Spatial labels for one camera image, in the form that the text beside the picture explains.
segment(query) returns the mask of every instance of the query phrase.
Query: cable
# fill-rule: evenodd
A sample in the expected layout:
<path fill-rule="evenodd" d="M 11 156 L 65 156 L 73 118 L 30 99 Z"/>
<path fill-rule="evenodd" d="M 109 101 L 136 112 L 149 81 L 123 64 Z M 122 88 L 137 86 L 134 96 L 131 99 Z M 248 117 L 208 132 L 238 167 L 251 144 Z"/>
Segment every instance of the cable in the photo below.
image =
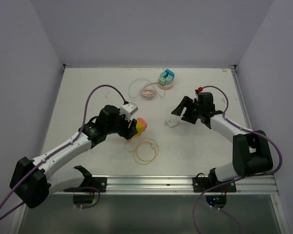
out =
<path fill-rule="evenodd" d="M 133 149 L 133 150 L 129 150 L 127 148 L 127 144 L 128 144 L 128 141 L 126 142 L 125 144 L 125 148 L 128 152 L 133 152 L 133 158 L 135 159 L 136 163 L 140 164 L 140 165 L 148 165 L 149 163 L 151 163 L 154 159 L 156 159 L 156 157 L 158 156 L 158 153 L 159 153 L 159 148 L 158 148 L 158 145 L 156 143 L 155 140 L 153 140 L 152 138 L 146 138 L 144 139 L 143 141 L 141 141 L 140 143 L 138 143 L 138 145 Z M 139 154 L 138 154 L 138 150 L 139 148 L 143 145 L 143 144 L 150 144 L 151 145 L 151 148 L 154 150 L 154 157 L 150 160 L 144 160 L 142 158 L 140 158 Z"/>
<path fill-rule="evenodd" d="M 109 88 L 112 88 L 114 90 L 116 90 L 116 92 L 121 96 L 121 98 L 123 99 L 124 103 L 126 103 L 126 100 L 124 98 L 124 96 L 121 94 L 121 92 L 115 88 L 114 86 L 112 85 L 109 85 L 109 84 L 102 84 L 102 85 L 99 85 L 98 87 L 94 88 L 88 98 L 87 98 L 87 101 L 86 101 L 86 104 L 85 104 L 85 107 L 84 107 L 84 118 L 83 118 L 83 123 L 82 123 L 82 126 L 77 134 L 77 136 L 72 140 L 73 142 L 75 142 L 79 136 L 82 134 L 83 130 L 84 130 L 84 124 L 85 124 L 85 121 L 86 121 L 86 114 L 87 114 L 87 109 L 88 109 L 88 103 L 90 101 L 90 98 L 92 96 L 92 94 L 97 91 L 98 89 L 102 88 L 102 87 L 109 87 Z M 5 198 L 2 200 L 2 202 L 0 203 L 0 210 L 1 208 L 3 207 L 3 205 L 6 203 L 6 201 L 9 199 L 9 197 L 12 195 L 12 193 L 35 171 L 37 170 L 42 164 L 43 162 L 46 162 L 49 158 L 51 158 L 53 155 L 55 155 L 56 153 L 58 153 L 59 151 L 65 149 L 67 146 L 71 145 L 71 143 L 67 143 L 65 145 L 63 145 L 62 147 L 56 149 L 55 151 L 53 151 L 52 153 L 50 153 L 48 156 L 46 156 L 42 161 L 40 161 L 33 169 L 31 169 L 18 183 L 16 183 L 16 185 L 9 191 L 9 193 L 5 196 Z M 5 213 L 4 215 L 2 215 L 0 217 L 0 221 L 7 217 L 10 213 L 12 213 L 14 210 L 16 210 L 18 207 L 20 207 L 21 205 L 23 205 L 24 202 L 20 203 L 19 205 L 17 205 L 16 207 L 12 208 L 11 210 L 9 210 L 7 213 Z"/>
<path fill-rule="evenodd" d="M 135 82 L 137 82 L 139 80 L 146 80 L 148 83 L 143 86 L 143 88 L 139 91 L 139 93 L 136 96 L 131 96 L 130 95 L 130 88 L 133 85 L 133 83 L 135 83 Z M 157 83 L 158 82 L 152 82 L 151 80 L 149 80 L 147 78 L 137 78 L 132 83 L 130 83 L 130 85 L 128 87 L 128 95 L 129 95 L 130 98 L 136 98 L 137 96 L 139 96 L 139 94 L 141 94 L 142 96 L 144 96 L 147 99 L 152 99 L 155 96 L 155 93 L 157 93 L 161 98 L 164 98 L 165 93 L 166 93 L 167 80 L 166 80 L 165 91 L 164 91 L 163 96 L 161 96 L 161 94 L 155 89 L 154 84 L 157 84 Z"/>
<path fill-rule="evenodd" d="M 89 205 L 89 206 L 83 206 L 83 205 L 76 206 L 75 205 L 77 208 L 88 209 L 88 208 L 94 207 L 95 205 L 97 205 L 99 203 L 100 198 L 101 198 L 101 194 L 100 194 L 99 190 L 97 190 L 96 188 L 93 188 L 93 187 L 78 187 L 78 188 L 74 188 L 74 189 L 81 189 L 81 190 L 83 190 L 83 189 L 91 189 L 91 190 L 93 190 L 93 194 L 94 194 L 94 192 L 98 193 L 98 199 L 97 200 L 93 199 L 91 205 Z"/>
<path fill-rule="evenodd" d="M 222 91 L 220 88 L 218 88 L 218 87 L 216 87 L 216 86 L 213 86 L 213 85 L 204 86 L 203 89 L 205 89 L 205 88 L 214 88 L 214 89 L 217 89 L 218 91 L 220 91 L 220 92 L 223 94 L 223 96 L 225 97 L 225 99 L 226 99 L 226 101 L 227 101 L 226 108 L 225 108 L 225 110 L 223 111 L 223 117 L 224 117 L 224 119 L 225 119 L 229 124 L 231 124 L 232 126 L 234 126 L 234 127 L 236 127 L 236 128 L 241 129 L 241 130 L 244 131 L 244 132 L 251 133 L 251 134 L 255 134 L 255 135 L 259 136 L 259 137 L 264 138 L 265 140 L 269 141 L 271 145 L 273 145 L 273 147 L 276 149 L 276 151 L 277 151 L 277 153 L 278 153 L 278 156 L 279 156 L 279 164 L 278 164 L 278 166 L 277 166 L 274 170 L 272 170 L 272 171 L 270 171 L 270 172 L 263 172 L 263 173 L 258 173 L 258 174 L 249 175 L 248 177 L 254 177 L 254 176 L 268 176 L 268 175 L 273 175 L 274 173 L 276 173 L 277 171 L 279 171 L 279 169 L 280 169 L 281 166 L 282 166 L 282 161 L 283 161 L 283 159 L 282 159 L 282 154 L 281 154 L 280 149 L 279 149 L 278 146 L 273 142 L 273 140 L 270 139 L 269 137 L 263 135 L 263 134 L 257 133 L 257 132 L 255 132 L 255 131 L 253 131 L 253 130 L 250 130 L 250 129 L 243 128 L 243 127 L 241 127 L 241 126 L 235 124 L 234 122 L 232 122 L 230 119 L 227 119 L 227 118 L 226 118 L 226 111 L 227 111 L 228 108 L 229 108 L 229 99 L 228 99 L 227 95 L 226 95 L 226 94 L 224 93 L 224 91 Z M 195 220 L 196 220 L 195 209 L 196 209 L 197 203 L 199 202 L 200 198 L 201 198 L 205 193 L 207 193 L 207 192 L 209 192 L 209 191 L 211 191 L 211 190 L 214 190 L 214 189 L 217 189 L 217 188 L 223 187 L 224 185 L 227 185 L 227 184 L 231 184 L 231 183 L 237 182 L 237 181 L 242 180 L 242 179 L 244 179 L 244 178 L 246 178 L 246 176 L 242 176 L 242 177 L 239 177 L 239 178 L 236 178 L 236 179 L 228 180 L 228 181 L 223 182 L 223 183 L 221 183 L 221 184 L 218 184 L 218 185 L 216 185 L 216 186 L 214 186 L 214 187 L 212 187 L 212 188 L 206 189 L 205 191 L 203 191 L 203 192 L 198 196 L 198 198 L 196 199 L 196 201 L 195 201 L 195 203 L 194 203 L 194 205 L 193 205 L 193 209 L 192 209 L 192 220 L 193 220 L 193 224 L 194 224 L 194 226 L 195 226 L 195 229 L 196 229 L 196 231 L 197 231 L 199 234 L 202 234 L 202 232 L 200 231 L 199 227 L 197 226 L 197 224 L 196 224 L 196 222 L 195 222 Z M 229 214 L 227 211 L 225 211 L 225 210 L 221 210 L 221 211 L 224 212 L 224 213 L 226 213 L 226 214 L 228 214 L 228 215 L 230 215 L 230 214 Z M 234 216 L 232 216 L 232 215 L 230 215 L 230 216 L 231 216 L 231 217 L 235 220 L 235 222 L 238 224 L 238 226 L 239 226 L 239 232 L 242 233 L 242 226 L 241 226 L 240 222 L 239 222 Z"/>

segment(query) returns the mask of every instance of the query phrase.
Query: blue cube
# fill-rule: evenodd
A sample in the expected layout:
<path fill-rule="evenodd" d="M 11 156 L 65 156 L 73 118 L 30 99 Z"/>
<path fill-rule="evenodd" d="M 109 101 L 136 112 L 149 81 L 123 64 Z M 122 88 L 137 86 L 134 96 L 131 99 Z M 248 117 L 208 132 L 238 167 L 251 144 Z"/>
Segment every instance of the blue cube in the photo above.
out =
<path fill-rule="evenodd" d="M 166 72 L 168 75 L 171 75 L 171 76 L 172 76 L 172 79 L 175 78 L 175 74 L 174 74 L 171 70 L 166 69 L 165 72 Z"/>
<path fill-rule="evenodd" d="M 167 72 L 162 72 L 162 73 L 160 74 L 160 77 L 164 77 L 164 78 L 166 78 L 167 76 L 168 76 Z"/>
<path fill-rule="evenodd" d="M 171 75 L 168 75 L 167 78 L 166 78 L 166 84 L 167 85 L 171 84 L 173 79 L 174 78 Z"/>

